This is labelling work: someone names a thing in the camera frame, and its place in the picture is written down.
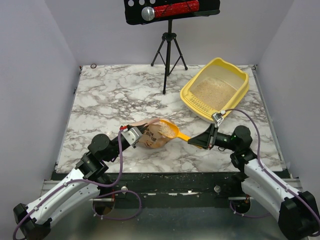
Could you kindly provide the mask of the yellow litter scoop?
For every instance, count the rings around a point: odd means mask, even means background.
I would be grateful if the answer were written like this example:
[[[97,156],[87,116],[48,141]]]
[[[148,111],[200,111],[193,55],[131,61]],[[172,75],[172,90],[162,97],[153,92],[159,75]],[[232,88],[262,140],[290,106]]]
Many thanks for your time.
[[[190,136],[187,136],[184,133],[180,132],[180,129],[170,121],[161,119],[159,124],[160,124],[159,133],[167,138],[170,138],[170,139],[179,138],[185,142],[188,142],[188,140],[191,138]]]

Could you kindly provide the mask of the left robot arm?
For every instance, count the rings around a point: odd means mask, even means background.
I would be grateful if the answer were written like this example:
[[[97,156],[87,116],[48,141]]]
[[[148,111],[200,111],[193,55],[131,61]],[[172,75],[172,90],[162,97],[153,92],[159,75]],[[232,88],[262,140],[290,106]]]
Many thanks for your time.
[[[95,197],[107,197],[111,189],[122,178],[123,168],[111,182],[105,172],[106,162],[123,158],[123,151],[134,146],[142,134],[137,127],[120,130],[117,137],[110,139],[100,133],[93,137],[80,161],[70,173],[43,196],[28,204],[18,204],[14,209],[17,223],[13,239],[21,231],[26,240],[42,240],[52,226],[82,202]]]

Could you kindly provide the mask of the pink cat litter bag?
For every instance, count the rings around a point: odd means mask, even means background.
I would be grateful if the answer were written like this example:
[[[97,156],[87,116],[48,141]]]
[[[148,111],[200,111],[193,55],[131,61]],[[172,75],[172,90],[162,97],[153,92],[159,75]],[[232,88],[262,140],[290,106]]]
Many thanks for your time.
[[[131,126],[144,125],[145,127],[147,127],[142,134],[142,137],[137,142],[137,146],[146,149],[158,149],[171,141],[170,138],[160,134],[160,120],[160,118],[147,118],[130,124]]]

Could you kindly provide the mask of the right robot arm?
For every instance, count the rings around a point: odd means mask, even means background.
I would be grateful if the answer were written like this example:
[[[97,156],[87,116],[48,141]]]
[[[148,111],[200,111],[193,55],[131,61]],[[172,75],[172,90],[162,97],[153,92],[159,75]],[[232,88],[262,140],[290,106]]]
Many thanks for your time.
[[[251,149],[250,129],[240,125],[231,135],[220,133],[211,124],[207,130],[187,142],[210,150],[212,147],[231,150],[231,163],[244,176],[230,183],[230,191],[241,196],[249,195],[262,205],[277,221],[288,240],[301,240],[320,234],[320,214],[315,197],[300,191],[269,170]]]

